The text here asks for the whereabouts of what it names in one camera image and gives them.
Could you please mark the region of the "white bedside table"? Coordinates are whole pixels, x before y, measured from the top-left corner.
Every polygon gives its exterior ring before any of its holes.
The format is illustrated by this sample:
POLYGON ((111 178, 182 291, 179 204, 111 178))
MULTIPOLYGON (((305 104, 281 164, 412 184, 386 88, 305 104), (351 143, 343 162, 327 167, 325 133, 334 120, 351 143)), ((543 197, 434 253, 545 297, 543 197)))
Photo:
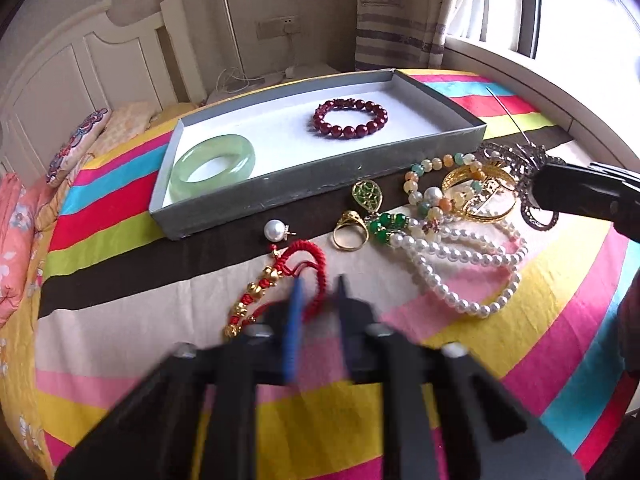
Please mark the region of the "white bedside table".
POLYGON ((338 74, 338 70, 326 63, 290 66, 285 70, 262 76, 240 75, 238 68, 226 68, 216 80, 215 87, 206 99, 206 104, 214 104, 247 92, 262 90, 302 79, 338 74))

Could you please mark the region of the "silver flower brooch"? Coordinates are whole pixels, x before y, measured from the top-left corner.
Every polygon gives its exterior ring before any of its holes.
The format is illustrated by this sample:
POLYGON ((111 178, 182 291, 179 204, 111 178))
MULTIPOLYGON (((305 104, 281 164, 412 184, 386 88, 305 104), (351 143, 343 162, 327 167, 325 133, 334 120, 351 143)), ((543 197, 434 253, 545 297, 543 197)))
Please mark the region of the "silver flower brooch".
POLYGON ((534 216, 534 210, 539 209, 540 206, 534 200, 533 185, 535 178, 544 166, 547 166, 550 162, 564 164, 564 160, 549 155, 543 145, 537 145, 530 140, 495 92, 488 86, 486 86, 486 90, 497 101, 502 110, 506 112, 506 116, 511 119, 513 125, 518 129, 525 144, 517 143, 512 146, 484 141, 480 144, 480 152, 484 159, 507 171, 515 180, 513 192, 520 200, 521 216, 525 223, 539 232, 550 231, 558 223, 560 214, 553 211, 548 223, 542 223, 534 216))

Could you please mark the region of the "gold filigree bangle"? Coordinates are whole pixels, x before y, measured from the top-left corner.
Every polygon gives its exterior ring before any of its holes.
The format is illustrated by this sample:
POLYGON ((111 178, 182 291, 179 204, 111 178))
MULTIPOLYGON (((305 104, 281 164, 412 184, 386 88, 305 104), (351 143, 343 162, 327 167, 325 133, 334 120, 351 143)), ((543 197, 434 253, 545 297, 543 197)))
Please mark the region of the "gold filigree bangle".
POLYGON ((442 192, 461 193, 462 200, 452 200, 452 213, 477 223, 501 221, 518 204, 516 180, 491 162, 451 170, 442 180, 442 192))

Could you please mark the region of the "large pearl earring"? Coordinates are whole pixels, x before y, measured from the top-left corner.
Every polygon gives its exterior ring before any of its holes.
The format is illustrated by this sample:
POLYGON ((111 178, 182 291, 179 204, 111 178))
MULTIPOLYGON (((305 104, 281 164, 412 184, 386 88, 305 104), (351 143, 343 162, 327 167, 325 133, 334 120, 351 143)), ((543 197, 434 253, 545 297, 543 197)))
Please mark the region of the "large pearl earring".
POLYGON ((286 242, 291 236, 296 235, 288 224, 279 219, 268 220, 262 232, 264 233, 264 237, 273 244, 286 242))

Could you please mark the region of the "striped printed curtain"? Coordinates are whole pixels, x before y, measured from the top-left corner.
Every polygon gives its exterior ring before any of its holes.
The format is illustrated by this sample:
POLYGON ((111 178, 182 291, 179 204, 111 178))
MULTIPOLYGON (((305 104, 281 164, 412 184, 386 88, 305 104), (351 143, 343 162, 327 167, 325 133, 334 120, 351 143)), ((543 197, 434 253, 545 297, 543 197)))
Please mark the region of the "striped printed curtain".
POLYGON ((355 67, 439 68, 463 0, 357 0, 355 67))

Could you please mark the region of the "green jade bangle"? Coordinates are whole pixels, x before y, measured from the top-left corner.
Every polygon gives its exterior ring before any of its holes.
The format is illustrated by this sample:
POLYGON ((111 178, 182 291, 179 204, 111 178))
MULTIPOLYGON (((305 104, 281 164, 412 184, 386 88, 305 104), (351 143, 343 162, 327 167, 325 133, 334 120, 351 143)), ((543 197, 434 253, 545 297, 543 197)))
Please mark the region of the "green jade bangle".
POLYGON ((235 185, 252 174, 255 162, 253 145, 244 136, 214 136, 195 144, 175 161, 169 196, 180 202, 235 185))

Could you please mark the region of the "wall power socket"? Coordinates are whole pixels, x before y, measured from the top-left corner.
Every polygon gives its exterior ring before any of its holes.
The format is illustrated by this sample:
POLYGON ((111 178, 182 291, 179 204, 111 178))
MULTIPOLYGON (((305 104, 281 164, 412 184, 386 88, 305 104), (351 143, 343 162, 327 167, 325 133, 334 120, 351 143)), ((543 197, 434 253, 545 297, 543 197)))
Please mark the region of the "wall power socket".
POLYGON ((268 40, 278 37, 295 36, 302 32, 297 15, 281 16, 256 23, 256 36, 258 40, 268 40))

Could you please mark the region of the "striped colourful bed sheet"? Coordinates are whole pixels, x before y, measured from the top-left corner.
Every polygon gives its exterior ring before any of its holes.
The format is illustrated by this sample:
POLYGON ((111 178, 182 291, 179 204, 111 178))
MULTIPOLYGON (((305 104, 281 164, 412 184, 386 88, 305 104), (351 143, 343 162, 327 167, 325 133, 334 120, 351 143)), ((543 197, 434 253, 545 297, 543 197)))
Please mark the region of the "striped colourful bed sheet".
MULTIPOLYGON (((521 128, 555 151, 576 144, 512 91, 472 73, 414 70, 423 82, 487 124, 484 136, 518 140, 521 128)), ((292 224, 346 273, 382 318, 424 344, 457 339, 540 416, 580 466, 612 440, 637 383, 617 350, 616 311, 639 265, 639 247, 601 220, 563 217, 528 233, 522 284, 486 321, 448 311, 392 258, 374 248, 346 254, 329 230, 349 205, 346 188, 251 214, 180 240, 148 207, 179 119, 149 129, 82 168, 58 218, 32 240, 20 307, 1 332, 1 409, 32 478, 62 459, 173 344, 216 344, 244 286, 267 262, 259 228, 292 224)))

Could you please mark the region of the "folded pink floral quilt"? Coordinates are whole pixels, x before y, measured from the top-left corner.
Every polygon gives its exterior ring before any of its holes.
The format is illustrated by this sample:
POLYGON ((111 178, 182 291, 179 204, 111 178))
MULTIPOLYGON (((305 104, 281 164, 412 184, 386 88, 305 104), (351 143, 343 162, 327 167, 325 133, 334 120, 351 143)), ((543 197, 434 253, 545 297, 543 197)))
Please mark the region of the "folded pink floral quilt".
POLYGON ((1 178, 1 326, 17 310, 29 264, 39 191, 25 188, 17 174, 1 178))

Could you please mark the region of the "white window sill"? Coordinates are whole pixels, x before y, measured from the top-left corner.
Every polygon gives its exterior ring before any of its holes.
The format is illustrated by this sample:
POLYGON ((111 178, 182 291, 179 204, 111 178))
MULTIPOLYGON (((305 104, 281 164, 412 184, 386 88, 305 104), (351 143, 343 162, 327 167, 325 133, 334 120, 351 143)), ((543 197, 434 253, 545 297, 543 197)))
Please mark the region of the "white window sill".
POLYGON ((602 70, 559 74, 525 55, 449 36, 442 65, 498 82, 563 128, 598 162, 639 169, 639 89, 602 70))

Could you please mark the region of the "white wooden headboard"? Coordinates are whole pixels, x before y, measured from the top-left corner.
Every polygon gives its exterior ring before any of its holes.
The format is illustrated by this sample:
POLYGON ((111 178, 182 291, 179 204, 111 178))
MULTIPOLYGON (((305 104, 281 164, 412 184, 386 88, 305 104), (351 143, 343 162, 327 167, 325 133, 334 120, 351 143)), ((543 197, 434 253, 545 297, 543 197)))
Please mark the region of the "white wooden headboard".
POLYGON ((182 0, 114 24, 103 0, 38 41, 1 87, 1 170, 37 180, 60 145, 91 112, 145 101, 154 112, 207 92, 182 0))

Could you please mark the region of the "embroidered patterned pillow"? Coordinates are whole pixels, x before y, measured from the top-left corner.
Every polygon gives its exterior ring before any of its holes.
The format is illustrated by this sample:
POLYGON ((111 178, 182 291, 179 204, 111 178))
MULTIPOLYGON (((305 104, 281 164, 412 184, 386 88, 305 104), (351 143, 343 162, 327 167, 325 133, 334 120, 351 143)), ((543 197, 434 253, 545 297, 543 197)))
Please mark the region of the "embroidered patterned pillow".
POLYGON ((46 173, 47 185, 57 188, 61 184, 103 132, 111 114, 112 111, 105 107, 94 110, 72 132, 50 162, 46 173))

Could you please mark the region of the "grey cardboard tray box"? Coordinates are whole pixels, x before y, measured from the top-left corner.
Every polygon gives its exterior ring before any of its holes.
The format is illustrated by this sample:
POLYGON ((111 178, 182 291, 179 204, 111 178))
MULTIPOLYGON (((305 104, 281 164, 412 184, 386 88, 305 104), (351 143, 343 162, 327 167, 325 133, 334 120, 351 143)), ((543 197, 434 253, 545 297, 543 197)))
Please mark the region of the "grey cardboard tray box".
POLYGON ((480 146, 485 123, 442 93, 399 70, 334 74, 280 84, 206 106, 179 119, 158 170, 149 213, 171 240, 257 214, 360 179, 387 176, 415 162, 480 146), (387 110, 384 128, 360 139, 320 136, 318 105, 330 99, 372 101, 387 110), (192 146, 242 136, 255 152, 245 180, 174 200, 171 170, 192 146))

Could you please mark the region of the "yellow textured pillow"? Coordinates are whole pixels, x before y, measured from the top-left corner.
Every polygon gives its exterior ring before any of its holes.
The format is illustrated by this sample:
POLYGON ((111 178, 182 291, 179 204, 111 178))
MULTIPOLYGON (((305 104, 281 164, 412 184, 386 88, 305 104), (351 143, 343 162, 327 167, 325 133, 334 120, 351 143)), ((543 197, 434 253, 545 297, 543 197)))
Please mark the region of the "yellow textured pillow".
POLYGON ((104 130, 81 157, 77 167, 144 133, 154 114, 154 106, 144 101, 130 102, 114 110, 104 130))

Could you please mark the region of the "thin white floor lamp pole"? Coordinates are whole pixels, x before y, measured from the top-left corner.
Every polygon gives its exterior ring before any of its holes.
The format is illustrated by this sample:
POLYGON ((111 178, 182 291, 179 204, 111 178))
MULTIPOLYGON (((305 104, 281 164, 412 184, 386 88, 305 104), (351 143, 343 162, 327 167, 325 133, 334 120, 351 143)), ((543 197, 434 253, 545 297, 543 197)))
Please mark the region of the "thin white floor lamp pole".
POLYGON ((235 24, 234 24, 234 21, 233 21, 233 15, 232 15, 232 11, 231 11, 230 1, 229 0, 222 0, 222 4, 224 5, 224 14, 226 14, 226 20, 227 20, 228 29, 229 29, 229 32, 230 32, 232 47, 233 47, 233 51, 234 51, 234 54, 235 54, 235 57, 236 57, 236 64, 238 64, 238 69, 240 71, 240 75, 242 77, 245 77, 246 73, 245 73, 244 63, 243 63, 242 54, 241 54, 241 50, 240 50, 238 35, 236 34, 236 30, 235 30, 235 24))

